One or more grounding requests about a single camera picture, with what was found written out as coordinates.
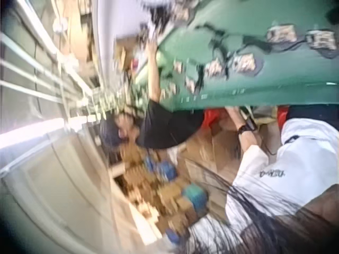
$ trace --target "cardboard box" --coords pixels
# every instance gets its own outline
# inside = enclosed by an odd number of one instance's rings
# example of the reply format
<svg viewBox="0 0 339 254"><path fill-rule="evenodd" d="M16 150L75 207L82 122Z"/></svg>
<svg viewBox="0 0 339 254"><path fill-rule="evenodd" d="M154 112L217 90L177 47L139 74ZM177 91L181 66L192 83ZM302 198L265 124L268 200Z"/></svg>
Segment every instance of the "cardboard box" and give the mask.
<svg viewBox="0 0 339 254"><path fill-rule="evenodd" d="M114 59L119 63L119 70L127 70L130 68L133 59L133 53L138 46L137 36L129 36L118 38L114 45Z"/></svg>
<svg viewBox="0 0 339 254"><path fill-rule="evenodd" d="M138 186L144 184L144 182L151 184L157 180L156 175L148 172L144 165L139 165L129 169L123 177L126 183L131 186Z"/></svg>
<svg viewBox="0 0 339 254"><path fill-rule="evenodd" d="M178 204L178 208L181 212L183 212L188 220L189 225L192 225L197 221L198 216L194 210L193 204L186 197L180 197L176 200Z"/></svg>
<svg viewBox="0 0 339 254"><path fill-rule="evenodd" d="M167 201L181 196L181 189L174 182L172 182L160 188L157 193L161 202L165 204Z"/></svg>
<svg viewBox="0 0 339 254"><path fill-rule="evenodd" d="M194 162L194 160L185 159L185 165L190 179L196 183L205 183L207 181L206 172Z"/></svg>
<svg viewBox="0 0 339 254"><path fill-rule="evenodd" d="M159 212L159 214L161 214L161 215L165 215L166 214L166 208L163 205L163 203L161 202L161 200L160 200L158 195L155 195L153 197L153 203L151 203L151 205L156 208L156 210Z"/></svg>
<svg viewBox="0 0 339 254"><path fill-rule="evenodd" d="M124 143L119 146L121 159L130 164L140 164L143 162L147 151L133 143Z"/></svg>
<svg viewBox="0 0 339 254"><path fill-rule="evenodd" d="M185 235L189 222L183 213L177 213L172 216L168 221L169 228L178 233L179 235Z"/></svg>
<svg viewBox="0 0 339 254"><path fill-rule="evenodd" d="M178 205L173 198L167 200L164 203L164 207L166 209L166 213L169 215L176 214L179 210Z"/></svg>
<svg viewBox="0 0 339 254"><path fill-rule="evenodd" d="M185 189L187 186L189 186L191 183L184 177L178 176L173 181L181 190Z"/></svg>
<svg viewBox="0 0 339 254"><path fill-rule="evenodd" d="M187 141L186 147L187 150L180 154L181 157L197 162L230 183L233 182L241 162L241 147L236 131L223 130L218 124L214 124L210 129L197 132ZM185 165L190 178L205 180L199 175L200 170L194 168L196 166L188 166L187 161Z"/></svg>
<svg viewBox="0 0 339 254"><path fill-rule="evenodd" d="M221 206L220 204L217 204L212 200L208 200L207 207L210 211L209 214L217 221L224 223L228 222L224 206Z"/></svg>
<svg viewBox="0 0 339 254"><path fill-rule="evenodd" d="M168 218L165 216L159 216L158 222L156 222L155 225L157 226L162 235L165 234L165 230L170 227L168 225Z"/></svg>
<svg viewBox="0 0 339 254"><path fill-rule="evenodd" d="M188 152L185 150L180 153L180 156L178 156L176 172L180 177L188 180L190 179L190 174L186 166L186 160L185 160L186 154L188 154Z"/></svg>
<svg viewBox="0 0 339 254"><path fill-rule="evenodd" d="M150 184L148 182L143 182L139 189L141 197L145 200L145 202L153 204L156 192L151 188Z"/></svg>

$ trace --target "black t-shirt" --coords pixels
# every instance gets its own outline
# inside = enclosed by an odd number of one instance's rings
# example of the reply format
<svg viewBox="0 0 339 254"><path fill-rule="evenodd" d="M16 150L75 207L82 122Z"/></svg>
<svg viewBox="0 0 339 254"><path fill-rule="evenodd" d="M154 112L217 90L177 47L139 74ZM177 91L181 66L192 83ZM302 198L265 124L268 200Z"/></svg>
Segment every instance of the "black t-shirt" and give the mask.
<svg viewBox="0 0 339 254"><path fill-rule="evenodd" d="M203 110L171 112L149 100L136 143L151 149L177 146L200 128L203 119Z"/></svg>

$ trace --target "electronic device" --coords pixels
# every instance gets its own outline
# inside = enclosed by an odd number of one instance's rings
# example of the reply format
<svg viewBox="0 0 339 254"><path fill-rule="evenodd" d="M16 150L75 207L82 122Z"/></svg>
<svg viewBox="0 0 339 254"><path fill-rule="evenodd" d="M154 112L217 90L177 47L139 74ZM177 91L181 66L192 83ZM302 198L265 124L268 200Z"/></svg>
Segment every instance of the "electronic device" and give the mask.
<svg viewBox="0 0 339 254"><path fill-rule="evenodd" d="M234 72L254 71L256 68L253 54L234 56L232 69Z"/></svg>
<svg viewBox="0 0 339 254"><path fill-rule="evenodd" d="M296 42L298 37L293 25L276 25L268 29L266 39L270 43Z"/></svg>
<svg viewBox="0 0 339 254"><path fill-rule="evenodd" d="M222 66L219 59L216 58L215 60L205 65L204 75L205 77L208 77L208 78L216 77L216 76L224 76L225 68Z"/></svg>
<svg viewBox="0 0 339 254"><path fill-rule="evenodd" d="M312 49L337 49L335 34L330 30L310 30L306 34L306 41Z"/></svg>
<svg viewBox="0 0 339 254"><path fill-rule="evenodd" d="M192 93L194 94L195 92L195 81L193 79L190 79L186 77L185 79L185 87Z"/></svg>
<svg viewBox="0 0 339 254"><path fill-rule="evenodd" d="M167 91L166 89L161 89L161 92L160 92L160 101L164 100L164 99L167 99Z"/></svg>
<svg viewBox="0 0 339 254"><path fill-rule="evenodd" d="M182 73L182 67L183 67L182 62L179 62L179 61L176 61L176 60L173 62L173 69L174 69L177 73L179 73L179 74Z"/></svg>

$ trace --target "pile of boxes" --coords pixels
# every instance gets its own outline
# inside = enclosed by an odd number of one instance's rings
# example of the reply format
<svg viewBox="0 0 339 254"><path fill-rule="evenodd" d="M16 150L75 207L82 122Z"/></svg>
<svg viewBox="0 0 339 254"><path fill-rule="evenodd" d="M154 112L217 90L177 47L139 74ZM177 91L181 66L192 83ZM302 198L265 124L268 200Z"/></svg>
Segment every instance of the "pile of boxes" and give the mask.
<svg viewBox="0 0 339 254"><path fill-rule="evenodd" d="M183 196L192 184L183 176L176 176L175 168L168 162L158 163L155 159L152 164L157 168L150 168L149 161L145 160L147 156L143 157L140 151L135 152L137 156L127 150L123 154L125 159L136 159L132 162L134 166L127 168L122 175L129 190L128 199L138 209L142 208L140 212L144 215L148 215L148 210L154 208L158 211L156 225L162 234L171 230L179 237L185 235L188 227L198 220L192 203L194 200Z"/></svg>

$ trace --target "hand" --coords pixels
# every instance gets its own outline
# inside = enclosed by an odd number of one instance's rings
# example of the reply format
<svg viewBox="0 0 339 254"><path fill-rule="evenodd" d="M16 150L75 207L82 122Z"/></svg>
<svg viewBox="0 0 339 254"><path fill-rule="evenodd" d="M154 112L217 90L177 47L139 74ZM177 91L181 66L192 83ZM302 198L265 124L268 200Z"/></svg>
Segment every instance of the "hand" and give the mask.
<svg viewBox="0 0 339 254"><path fill-rule="evenodd" d="M146 43L146 52L148 57L155 57L158 50L158 45L155 39L148 40Z"/></svg>

